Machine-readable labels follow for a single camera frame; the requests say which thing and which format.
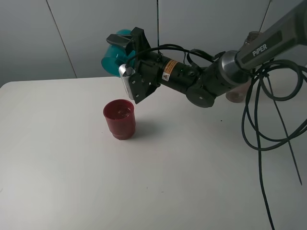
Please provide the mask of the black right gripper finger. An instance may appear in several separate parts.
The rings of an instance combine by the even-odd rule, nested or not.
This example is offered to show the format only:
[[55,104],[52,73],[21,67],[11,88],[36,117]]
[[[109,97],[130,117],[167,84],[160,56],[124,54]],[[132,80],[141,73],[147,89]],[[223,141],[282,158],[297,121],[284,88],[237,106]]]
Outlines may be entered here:
[[106,41],[125,52],[133,51],[132,36],[129,34],[111,34],[107,37]]

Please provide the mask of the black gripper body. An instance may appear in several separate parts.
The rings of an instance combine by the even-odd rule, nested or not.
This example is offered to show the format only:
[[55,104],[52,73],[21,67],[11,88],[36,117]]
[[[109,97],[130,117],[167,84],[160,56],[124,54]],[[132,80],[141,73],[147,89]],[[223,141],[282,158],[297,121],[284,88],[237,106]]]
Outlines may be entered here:
[[162,67],[165,63],[165,56],[158,52],[142,51],[137,54],[135,58],[136,73],[135,89],[149,89],[160,87],[160,78],[162,74]]

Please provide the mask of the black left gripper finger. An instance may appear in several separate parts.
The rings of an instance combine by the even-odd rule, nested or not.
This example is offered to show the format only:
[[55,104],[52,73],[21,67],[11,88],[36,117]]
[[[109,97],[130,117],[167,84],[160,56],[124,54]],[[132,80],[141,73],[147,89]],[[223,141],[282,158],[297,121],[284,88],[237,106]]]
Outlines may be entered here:
[[128,39],[128,44],[125,48],[125,53],[128,58],[151,48],[144,30],[139,27],[135,27],[132,31],[125,30],[124,35]]

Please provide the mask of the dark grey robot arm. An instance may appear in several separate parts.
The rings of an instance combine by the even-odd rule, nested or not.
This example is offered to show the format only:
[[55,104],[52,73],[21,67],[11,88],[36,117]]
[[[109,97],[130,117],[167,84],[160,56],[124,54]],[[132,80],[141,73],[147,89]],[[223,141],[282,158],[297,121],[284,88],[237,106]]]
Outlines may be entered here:
[[301,2],[284,17],[238,51],[211,56],[201,50],[177,45],[150,47],[144,30],[111,34],[111,48],[119,50],[112,61],[131,100],[139,103],[164,85],[186,95],[194,105],[213,106],[216,97],[247,83],[252,76],[262,80],[267,72],[290,68],[302,85],[303,68],[289,60],[277,60],[281,53],[307,43],[307,3]]

